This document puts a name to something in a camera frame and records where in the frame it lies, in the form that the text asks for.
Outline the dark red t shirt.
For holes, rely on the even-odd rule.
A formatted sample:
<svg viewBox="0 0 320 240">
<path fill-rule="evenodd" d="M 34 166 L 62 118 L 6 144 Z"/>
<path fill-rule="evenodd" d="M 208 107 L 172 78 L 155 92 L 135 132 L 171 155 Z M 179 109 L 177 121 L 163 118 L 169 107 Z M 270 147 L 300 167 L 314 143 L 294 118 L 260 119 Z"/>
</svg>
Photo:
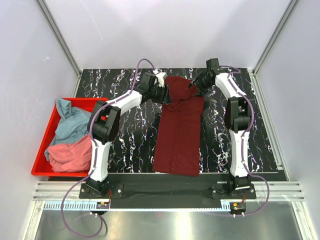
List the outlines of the dark red t shirt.
<svg viewBox="0 0 320 240">
<path fill-rule="evenodd" d="M 181 76 L 169 76 L 171 104 L 164 104 L 157 130 L 154 172 L 196 177 L 200 173 L 201 117 L 205 98 Z"/>
</svg>

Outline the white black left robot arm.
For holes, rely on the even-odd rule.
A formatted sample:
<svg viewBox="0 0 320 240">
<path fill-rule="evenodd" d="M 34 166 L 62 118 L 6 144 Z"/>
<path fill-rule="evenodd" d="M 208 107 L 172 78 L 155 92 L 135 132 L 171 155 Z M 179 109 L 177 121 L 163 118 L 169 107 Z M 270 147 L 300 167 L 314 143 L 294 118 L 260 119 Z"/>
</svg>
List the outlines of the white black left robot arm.
<svg viewBox="0 0 320 240">
<path fill-rule="evenodd" d="M 84 193 L 97 198 L 103 198 L 110 193 L 109 152 L 119 132 L 121 116 L 148 100 L 158 104 L 171 104 L 169 86 L 165 84 L 167 77 L 165 72 L 144 73 L 140 82 L 121 96 L 109 101 L 96 102 L 87 125 L 92 155 Z"/>
</svg>

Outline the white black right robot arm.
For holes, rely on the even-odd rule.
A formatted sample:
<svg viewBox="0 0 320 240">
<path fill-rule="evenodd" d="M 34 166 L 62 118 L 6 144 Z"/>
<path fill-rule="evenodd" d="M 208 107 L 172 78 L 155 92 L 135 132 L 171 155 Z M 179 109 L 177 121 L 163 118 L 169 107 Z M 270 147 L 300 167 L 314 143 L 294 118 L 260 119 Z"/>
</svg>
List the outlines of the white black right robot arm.
<svg viewBox="0 0 320 240">
<path fill-rule="evenodd" d="M 231 166 L 229 180 L 215 193 L 232 199 L 244 200 L 250 193 L 251 177 L 248 167 L 248 142 L 254 123 L 254 108 L 251 98 L 233 80 L 233 74 L 241 71 L 222 66 L 217 58 L 206 61 L 206 70 L 200 72 L 189 84 L 195 86 L 194 96 L 203 97 L 213 87 L 220 89 L 227 100 L 224 124 L 231 138 Z"/>
</svg>

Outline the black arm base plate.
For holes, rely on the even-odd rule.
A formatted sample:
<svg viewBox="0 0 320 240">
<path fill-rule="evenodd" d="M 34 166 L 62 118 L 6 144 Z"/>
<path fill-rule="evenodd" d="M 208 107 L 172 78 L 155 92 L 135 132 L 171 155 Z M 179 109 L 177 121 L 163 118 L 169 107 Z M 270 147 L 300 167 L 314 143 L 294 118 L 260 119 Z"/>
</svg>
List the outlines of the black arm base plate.
<svg viewBox="0 0 320 240">
<path fill-rule="evenodd" d="M 231 192 L 227 173 L 182 176 L 164 173 L 110 173 L 102 192 L 80 186 L 81 199 L 111 200 L 113 209 L 213 209 L 221 200 L 240 202 L 257 198 L 255 187 Z"/>
</svg>

